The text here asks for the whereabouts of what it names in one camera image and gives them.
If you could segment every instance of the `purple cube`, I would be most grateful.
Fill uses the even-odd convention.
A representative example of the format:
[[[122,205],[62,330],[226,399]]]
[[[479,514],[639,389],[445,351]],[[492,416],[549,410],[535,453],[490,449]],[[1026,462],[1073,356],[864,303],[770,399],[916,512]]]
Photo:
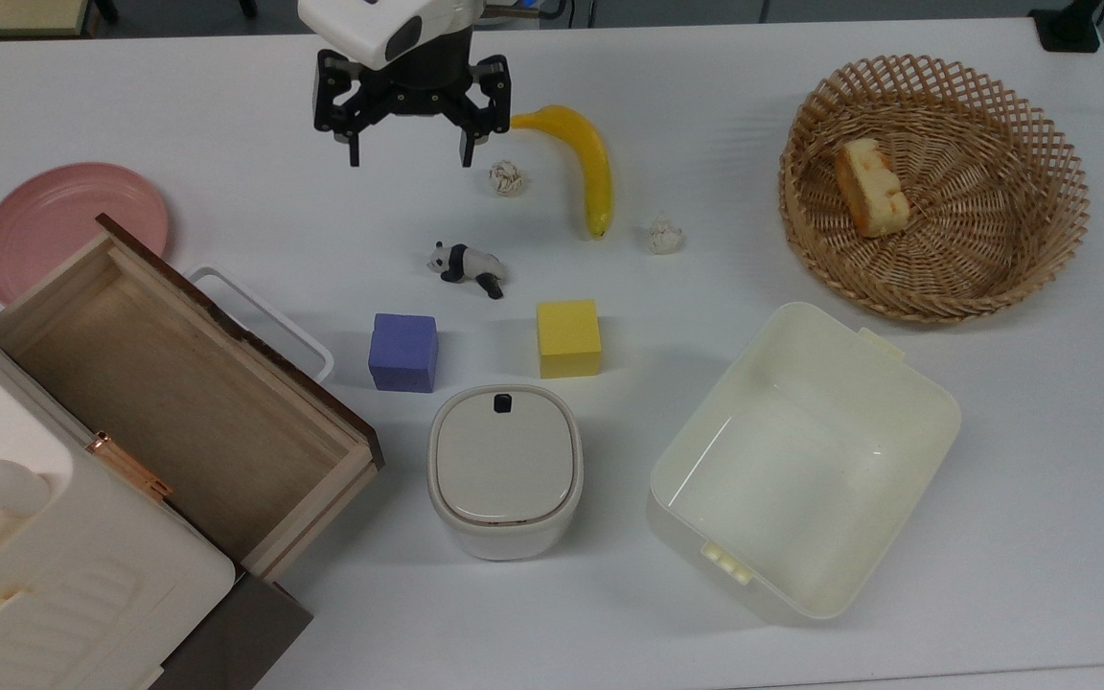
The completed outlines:
[[[437,375],[437,320],[376,315],[369,342],[369,373],[378,390],[432,393]]]

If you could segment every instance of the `woven basket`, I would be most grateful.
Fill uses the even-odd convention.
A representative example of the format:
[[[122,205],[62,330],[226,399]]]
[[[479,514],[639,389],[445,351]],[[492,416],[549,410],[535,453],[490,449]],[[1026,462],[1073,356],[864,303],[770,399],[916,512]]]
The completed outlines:
[[[871,136],[911,202],[860,236],[832,173]],[[987,75],[927,56],[846,65],[798,109],[781,157],[786,240],[828,287],[887,317],[959,322],[1025,300],[1085,234],[1085,173],[1055,124]]]

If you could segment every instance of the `yellow foam block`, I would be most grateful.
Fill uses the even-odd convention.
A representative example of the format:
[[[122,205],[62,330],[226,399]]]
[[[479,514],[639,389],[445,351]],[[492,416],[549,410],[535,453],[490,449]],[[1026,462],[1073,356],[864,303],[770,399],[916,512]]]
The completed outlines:
[[[595,300],[541,301],[534,306],[540,337],[540,379],[595,375],[604,346]]]

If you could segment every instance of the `toy panda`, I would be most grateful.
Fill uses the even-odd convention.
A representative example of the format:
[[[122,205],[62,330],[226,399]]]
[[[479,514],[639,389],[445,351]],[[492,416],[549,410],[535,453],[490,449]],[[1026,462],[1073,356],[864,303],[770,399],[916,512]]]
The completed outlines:
[[[505,297],[500,291],[500,280],[505,279],[505,266],[500,264],[499,258],[479,250],[471,250],[466,244],[444,247],[438,242],[433,258],[428,261],[428,267],[434,273],[442,274],[442,279],[447,283],[459,283],[460,279],[470,278],[476,280],[493,300]]]

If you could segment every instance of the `wooden box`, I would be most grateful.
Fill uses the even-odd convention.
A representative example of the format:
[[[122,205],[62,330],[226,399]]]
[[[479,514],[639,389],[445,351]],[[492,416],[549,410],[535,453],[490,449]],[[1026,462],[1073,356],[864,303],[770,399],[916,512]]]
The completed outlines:
[[[108,215],[0,311],[0,348],[272,582],[382,465],[376,433]]]

